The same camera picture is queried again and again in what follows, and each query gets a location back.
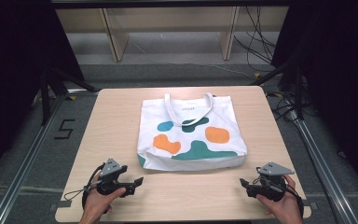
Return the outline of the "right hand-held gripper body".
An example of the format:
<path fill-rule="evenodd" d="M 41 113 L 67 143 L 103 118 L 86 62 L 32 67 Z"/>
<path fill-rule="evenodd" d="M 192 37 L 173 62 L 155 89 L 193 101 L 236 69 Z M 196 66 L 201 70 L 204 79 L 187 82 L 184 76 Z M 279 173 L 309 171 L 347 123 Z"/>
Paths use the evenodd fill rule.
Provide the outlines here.
<path fill-rule="evenodd" d="M 257 167 L 256 170 L 259 173 L 257 181 L 261 188 L 259 194 L 274 202 L 278 202 L 287 190 L 283 176 L 295 173 L 294 170 L 272 161 L 262 167 Z"/>

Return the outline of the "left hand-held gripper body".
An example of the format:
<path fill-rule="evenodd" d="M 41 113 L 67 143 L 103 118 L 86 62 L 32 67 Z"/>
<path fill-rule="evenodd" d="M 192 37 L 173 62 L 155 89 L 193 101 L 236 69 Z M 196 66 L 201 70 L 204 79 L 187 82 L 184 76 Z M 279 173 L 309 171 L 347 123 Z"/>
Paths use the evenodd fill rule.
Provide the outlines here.
<path fill-rule="evenodd" d="M 109 195 L 116 189 L 125 189 L 126 187 L 118 181 L 118 178 L 121 174 L 126 173 L 127 169 L 127 165 L 121 166 L 114 159 L 109 158 L 100 172 L 97 191 L 102 195 Z"/>

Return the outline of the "black curtain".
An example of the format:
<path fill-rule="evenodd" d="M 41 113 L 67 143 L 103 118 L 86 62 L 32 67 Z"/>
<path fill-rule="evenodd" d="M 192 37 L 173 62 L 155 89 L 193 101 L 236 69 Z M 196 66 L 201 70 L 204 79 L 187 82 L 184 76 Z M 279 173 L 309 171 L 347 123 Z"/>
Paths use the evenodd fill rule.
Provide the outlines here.
<path fill-rule="evenodd" d="M 313 103 L 358 174 L 358 0 L 294 0 L 272 64 L 289 60 L 302 36 L 302 67 Z"/>
<path fill-rule="evenodd" d="M 49 65 L 83 78 L 51 0 L 0 0 L 0 159 Z"/>

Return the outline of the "light wooden shelf unit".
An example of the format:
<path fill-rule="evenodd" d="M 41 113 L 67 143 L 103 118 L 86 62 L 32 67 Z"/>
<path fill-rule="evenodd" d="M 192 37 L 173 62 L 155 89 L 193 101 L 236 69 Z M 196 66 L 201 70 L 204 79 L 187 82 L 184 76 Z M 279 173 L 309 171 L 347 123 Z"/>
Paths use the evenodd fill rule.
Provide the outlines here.
<path fill-rule="evenodd" d="M 122 60 L 131 33 L 216 32 L 223 59 L 230 58 L 234 34 L 257 20 L 266 32 L 282 29 L 287 7 L 145 7 L 59 9 L 67 33 L 105 33 L 113 60 Z"/>

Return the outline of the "white tote bag coloured blobs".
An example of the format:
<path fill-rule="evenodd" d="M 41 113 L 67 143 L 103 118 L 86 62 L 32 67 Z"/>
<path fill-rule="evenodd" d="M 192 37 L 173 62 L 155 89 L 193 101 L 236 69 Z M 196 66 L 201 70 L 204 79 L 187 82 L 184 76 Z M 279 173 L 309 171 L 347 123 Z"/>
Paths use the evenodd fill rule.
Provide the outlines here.
<path fill-rule="evenodd" d="M 137 156 L 159 171 L 203 171 L 243 164 L 248 154 L 232 100 L 207 92 L 199 99 L 144 100 Z"/>

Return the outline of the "person's left hand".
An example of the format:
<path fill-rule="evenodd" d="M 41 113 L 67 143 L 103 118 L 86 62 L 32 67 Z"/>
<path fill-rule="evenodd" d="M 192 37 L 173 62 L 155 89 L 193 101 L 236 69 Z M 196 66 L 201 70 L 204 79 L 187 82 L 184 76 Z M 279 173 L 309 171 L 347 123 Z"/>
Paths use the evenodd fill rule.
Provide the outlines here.
<path fill-rule="evenodd" d="M 119 198 L 125 191 L 126 189 L 120 188 L 109 195 L 102 195 L 97 189 L 91 189 L 85 203 L 83 215 L 90 214 L 102 217 L 105 211 L 110 213 L 112 211 L 111 202 Z"/>

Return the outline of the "black metal stand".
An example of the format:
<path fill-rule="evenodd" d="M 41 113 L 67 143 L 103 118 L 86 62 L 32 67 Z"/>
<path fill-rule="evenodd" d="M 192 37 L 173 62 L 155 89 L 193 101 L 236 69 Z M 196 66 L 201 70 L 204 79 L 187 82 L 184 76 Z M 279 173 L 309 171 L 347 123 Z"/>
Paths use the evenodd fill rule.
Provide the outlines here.
<path fill-rule="evenodd" d="M 287 62 L 281 64 L 271 72 L 267 73 L 260 79 L 251 83 L 251 86 L 260 86 L 261 84 L 269 81 L 273 77 L 282 74 L 282 78 L 278 84 L 280 91 L 288 91 L 290 88 L 294 88 L 295 92 L 295 102 L 294 109 L 296 111 L 297 117 L 300 120 L 303 120 L 303 111 L 302 111 L 302 72 L 299 66 L 299 63 L 296 60 L 288 60 Z"/>
<path fill-rule="evenodd" d="M 71 83 L 76 84 L 78 87 L 85 89 L 86 91 L 90 92 L 97 92 L 99 91 L 98 88 L 95 88 L 84 80 L 79 78 L 73 77 L 58 67 L 55 66 L 47 66 L 42 70 L 42 74 L 40 76 L 40 91 L 41 91 L 41 98 L 42 98 L 42 113 L 43 119 L 42 124 L 45 125 L 51 114 L 50 110 L 50 102 L 49 102 L 49 93 L 48 90 L 53 90 L 53 92 L 58 96 L 64 96 L 68 89 L 64 85 L 64 81 L 69 81 Z"/>

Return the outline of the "person's right hand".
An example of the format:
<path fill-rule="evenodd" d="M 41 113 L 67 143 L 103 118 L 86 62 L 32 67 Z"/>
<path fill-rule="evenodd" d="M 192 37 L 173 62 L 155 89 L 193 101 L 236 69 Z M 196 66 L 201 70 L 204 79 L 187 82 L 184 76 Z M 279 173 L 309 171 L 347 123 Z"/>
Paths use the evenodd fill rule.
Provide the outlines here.
<path fill-rule="evenodd" d="M 275 216 L 281 224 L 303 224 L 296 197 L 288 191 L 284 193 L 284 196 L 278 202 L 273 202 L 260 194 L 257 194 L 256 198 L 267 207 L 264 212 L 266 216 Z"/>

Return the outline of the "aluminium floor rail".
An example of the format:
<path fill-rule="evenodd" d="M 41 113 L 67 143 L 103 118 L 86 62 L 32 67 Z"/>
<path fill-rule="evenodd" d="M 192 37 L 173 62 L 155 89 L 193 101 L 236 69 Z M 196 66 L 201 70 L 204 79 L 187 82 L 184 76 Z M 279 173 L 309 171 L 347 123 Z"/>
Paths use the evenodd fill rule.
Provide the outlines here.
<path fill-rule="evenodd" d="M 318 148 L 313 136 L 310 133 L 306 122 L 300 118 L 296 111 L 290 112 L 290 117 L 297 127 L 300 136 L 305 142 L 310 160 L 316 174 L 319 176 L 324 187 L 328 201 L 334 205 L 333 211 L 337 211 L 344 224 L 358 224 L 358 216 L 351 207 L 351 203 L 339 186 L 327 161 Z"/>
<path fill-rule="evenodd" d="M 0 224 L 58 224 L 58 209 L 48 209 L 62 201 L 96 98 L 95 92 L 76 90 L 53 99 L 45 125 L 41 104 L 31 110 L 0 160 Z"/>

